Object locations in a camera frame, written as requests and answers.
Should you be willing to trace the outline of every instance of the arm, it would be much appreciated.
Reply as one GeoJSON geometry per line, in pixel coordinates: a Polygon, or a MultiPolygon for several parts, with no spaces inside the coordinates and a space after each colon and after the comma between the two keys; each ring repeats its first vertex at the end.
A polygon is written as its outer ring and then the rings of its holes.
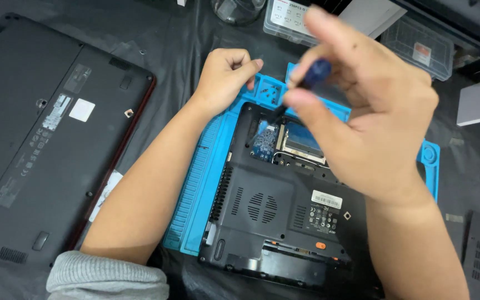
{"type": "Polygon", "coordinates": [[[440,211],[416,169],[438,103],[430,76],[321,9],[309,9],[304,21],[321,44],[302,57],[284,99],[331,171],[366,195],[370,254],[387,298],[469,299],[440,211]],[[319,57],[332,62],[328,80],[352,105],[347,123],[295,88],[319,57]]]}
{"type": "Polygon", "coordinates": [[[243,49],[217,49],[205,61],[194,95],[110,193],[81,252],[145,264],[160,242],[179,197],[197,140],[263,62],[243,49]]]}

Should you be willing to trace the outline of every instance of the hand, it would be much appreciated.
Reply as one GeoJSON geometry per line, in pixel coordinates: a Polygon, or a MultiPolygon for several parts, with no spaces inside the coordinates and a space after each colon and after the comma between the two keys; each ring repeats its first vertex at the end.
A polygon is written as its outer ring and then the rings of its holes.
{"type": "Polygon", "coordinates": [[[311,7],[304,22],[321,43],[290,75],[285,103],[310,129],[340,181],[379,202],[415,204],[405,195],[423,186],[416,156],[438,104],[429,74],[320,8],[311,7]],[[328,81],[352,106],[347,123],[311,92],[294,88],[321,57],[333,64],[328,81]]]}
{"type": "Polygon", "coordinates": [[[190,102],[200,105],[212,118],[233,103],[244,84],[253,89],[255,74],[262,67],[263,60],[251,60],[245,49],[216,49],[205,61],[190,102]]]}

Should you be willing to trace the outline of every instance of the barcode label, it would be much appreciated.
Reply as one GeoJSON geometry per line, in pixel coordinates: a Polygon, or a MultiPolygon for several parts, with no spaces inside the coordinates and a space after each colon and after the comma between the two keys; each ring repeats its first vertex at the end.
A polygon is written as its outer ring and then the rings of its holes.
{"type": "Polygon", "coordinates": [[[312,191],[312,198],[310,200],[336,209],[342,208],[342,198],[322,193],[317,190],[312,191]]]}
{"type": "Polygon", "coordinates": [[[59,99],[57,99],[57,102],[55,102],[55,105],[53,106],[53,110],[49,116],[45,118],[42,126],[51,131],[55,131],[60,123],[60,120],[63,118],[63,114],[66,111],[70,101],[70,97],[66,96],[65,94],[60,94],[59,99]]]}

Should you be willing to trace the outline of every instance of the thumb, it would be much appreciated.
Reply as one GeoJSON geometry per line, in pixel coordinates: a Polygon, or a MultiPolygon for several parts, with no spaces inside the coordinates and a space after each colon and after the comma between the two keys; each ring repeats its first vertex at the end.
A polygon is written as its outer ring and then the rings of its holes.
{"type": "Polygon", "coordinates": [[[264,62],[262,59],[253,59],[233,72],[240,84],[244,84],[255,76],[263,68],[264,62]]]}
{"type": "Polygon", "coordinates": [[[330,155],[330,151],[336,148],[335,145],[345,146],[354,136],[353,130],[347,124],[338,119],[320,99],[307,90],[289,90],[284,94],[283,101],[299,115],[325,155],[330,155]]]}

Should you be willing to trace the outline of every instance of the blue silicone mat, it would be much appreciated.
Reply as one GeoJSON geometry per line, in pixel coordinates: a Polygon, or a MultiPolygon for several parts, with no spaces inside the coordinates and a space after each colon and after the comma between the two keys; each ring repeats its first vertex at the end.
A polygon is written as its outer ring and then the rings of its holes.
{"type": "MultiPolygon", "coordinates": [[[[287,80],[293,68],[294,64],[288,64],[287,80]]],[[[242,105],[248,101],[275,109],[281,103],[286,90],[286,84],[269,76],[257,74],[254,89],[250,91],[244,86],[231,106],[207,124],[197,142],[177,207],[164,235],[164,247],[185,254],[198,255],[242,105]]],[[[339,119],[347,121],[350,108],[326,99],[322,100],[339,119]]],[[[288,109],[286,114],[297,117],[291,109],[288,109]]],[[[417,155],[417,161],[425,166],[427,187],[435,200],[438,194],[439,156],[440,147],[425,140],[417,155]]]]}

